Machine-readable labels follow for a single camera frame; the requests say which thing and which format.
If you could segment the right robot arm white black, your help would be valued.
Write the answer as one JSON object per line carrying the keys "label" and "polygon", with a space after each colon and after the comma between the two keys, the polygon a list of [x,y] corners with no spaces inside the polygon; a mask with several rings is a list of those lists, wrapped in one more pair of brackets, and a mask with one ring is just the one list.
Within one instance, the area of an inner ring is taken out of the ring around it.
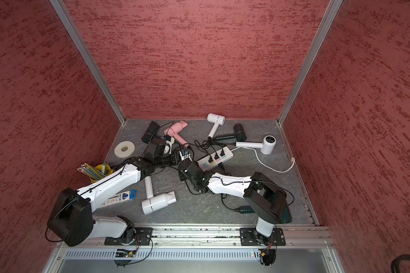
{"label": "right robot arm white black", "polygon": [[266,245],[279,223],[287,203],[286,190],[260,172],[237,177],[213,171],[203,171],[190,159],[180,162],[179,177],[191,182],[200,193],[236,196],[244,199],[258,216],[254,235],[260,244]]}

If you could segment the white power strip coloured sockets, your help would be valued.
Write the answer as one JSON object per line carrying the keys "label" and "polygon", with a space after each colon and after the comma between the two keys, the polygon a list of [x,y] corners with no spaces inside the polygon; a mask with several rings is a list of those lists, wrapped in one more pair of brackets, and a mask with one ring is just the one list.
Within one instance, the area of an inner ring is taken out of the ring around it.
{"label": "white power strip coloured sockets", "polygon": [[223,147],[211,155],[199,159],[198,165],[202,171],[209,171],[216,168],[219,164],[231,160],[232,158],[233,152],[228,147]]}

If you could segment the white round hair dryer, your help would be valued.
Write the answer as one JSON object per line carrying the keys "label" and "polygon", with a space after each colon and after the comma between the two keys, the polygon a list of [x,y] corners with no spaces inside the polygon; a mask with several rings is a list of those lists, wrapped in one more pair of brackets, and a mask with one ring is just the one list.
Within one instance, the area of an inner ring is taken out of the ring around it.
{"label": "white round hair dryer", "polygon": [[272,135],[264,137],[262,142],[236,142],[237,148],[259,149],[264,155],[270,155],[276,145],[276,138]]}

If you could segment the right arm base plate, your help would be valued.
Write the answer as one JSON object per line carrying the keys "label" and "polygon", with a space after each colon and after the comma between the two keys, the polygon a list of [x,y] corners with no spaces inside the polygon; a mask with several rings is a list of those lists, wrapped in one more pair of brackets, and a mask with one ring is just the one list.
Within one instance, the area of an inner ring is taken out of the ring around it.
{"label": "right arm base plate", "polygon": [[285,237],[281,228],[274,228],[268,237],[257,232],[255,228],[240,228],[240,242],[242,246],[285,246]]}

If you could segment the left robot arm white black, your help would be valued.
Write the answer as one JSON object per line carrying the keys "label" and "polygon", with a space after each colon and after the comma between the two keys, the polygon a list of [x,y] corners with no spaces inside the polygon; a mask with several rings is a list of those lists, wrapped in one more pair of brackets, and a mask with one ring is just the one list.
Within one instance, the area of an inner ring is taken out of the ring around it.
{"label": "left robot arm white black", "polygon": [[157,168],[176,166],[181,160],[180,149],[171,149],[162,139],[151,140],[142,156],[125,159],[113,174],[78,190],[61,191],[46,229],[70,247],[90,238],[112,238],[122,245],[134,244],[137,235],[129,219],[96,217],[93,213],[114,194],[152,175]]}

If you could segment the dark green hair dryer back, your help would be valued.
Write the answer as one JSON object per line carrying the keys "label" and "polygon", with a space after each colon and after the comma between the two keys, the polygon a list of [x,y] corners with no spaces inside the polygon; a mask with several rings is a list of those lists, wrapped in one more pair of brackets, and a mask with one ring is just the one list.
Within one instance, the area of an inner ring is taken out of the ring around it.
{"label": "dark green hair dryer back", "polygon": [[246,133],[242,124],[235,124],[233,134],[219,135],[213,138],[213,141],[223,144],[235,144],[236,142],[245,142],[247,140]]}

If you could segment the white hair dryer front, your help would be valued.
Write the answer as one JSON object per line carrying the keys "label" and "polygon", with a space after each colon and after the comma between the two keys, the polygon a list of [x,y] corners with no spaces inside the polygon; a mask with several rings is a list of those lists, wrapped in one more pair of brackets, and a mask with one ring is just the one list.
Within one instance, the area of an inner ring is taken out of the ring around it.
{"label": "white hair dryer front", "polygon": [[146,199],[142,201],[142,210],[145,215],[149,215],[157,210],[168,207],[177,202],[175,192],[162,193],[154,195],[153,184],[150,176],[145,179]]}

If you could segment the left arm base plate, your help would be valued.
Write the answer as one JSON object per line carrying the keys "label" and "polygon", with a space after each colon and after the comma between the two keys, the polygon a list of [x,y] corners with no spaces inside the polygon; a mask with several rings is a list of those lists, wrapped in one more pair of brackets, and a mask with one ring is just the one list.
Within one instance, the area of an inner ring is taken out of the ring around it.
{"label": "left arm base plate", "polygon": [[149,246],[153,234],[152,227],[127,228],[120,238],[107,237],[106,246]]}

